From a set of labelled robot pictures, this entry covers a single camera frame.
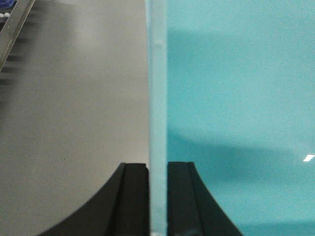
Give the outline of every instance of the blue object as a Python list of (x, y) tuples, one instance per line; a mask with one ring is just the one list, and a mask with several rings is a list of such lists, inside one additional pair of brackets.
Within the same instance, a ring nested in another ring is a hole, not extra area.
[(14, 0), (0, 0), (0, 9), (10, 8), (13, 4)]
[(315, 1), (147, 11), (152, 233), (165, 235), (167, 161), (192, 161), (245, 236), (315, 235)]

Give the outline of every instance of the curved black bracket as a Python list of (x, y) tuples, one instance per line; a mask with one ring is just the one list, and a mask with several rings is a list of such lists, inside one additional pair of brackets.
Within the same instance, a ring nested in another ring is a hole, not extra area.
[(86, 204), (39, 236), (148, 236), (148, 189), (146, 165), (122, 163)]
[(242, 236), (192, 162), (168, 163), (168, 236)]

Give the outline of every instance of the metal rail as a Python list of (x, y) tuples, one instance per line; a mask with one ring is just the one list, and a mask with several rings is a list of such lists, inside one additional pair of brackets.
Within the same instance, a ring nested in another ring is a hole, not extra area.
[(35, 0), (19, 0), (0, 32), (0, 71)]

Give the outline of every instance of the gray wall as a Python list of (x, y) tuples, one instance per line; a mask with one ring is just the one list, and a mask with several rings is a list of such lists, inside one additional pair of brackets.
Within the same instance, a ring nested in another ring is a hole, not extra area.
[(0, 235), (37, 234), (148, 162), (143, 0), (37, 1), (1, 79)]

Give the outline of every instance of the teal surface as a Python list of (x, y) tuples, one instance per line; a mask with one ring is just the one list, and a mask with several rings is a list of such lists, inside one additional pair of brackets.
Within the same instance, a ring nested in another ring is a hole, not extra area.
[(167, 159), (246, 236), (315, 235), (315, 1), (168, 1)]

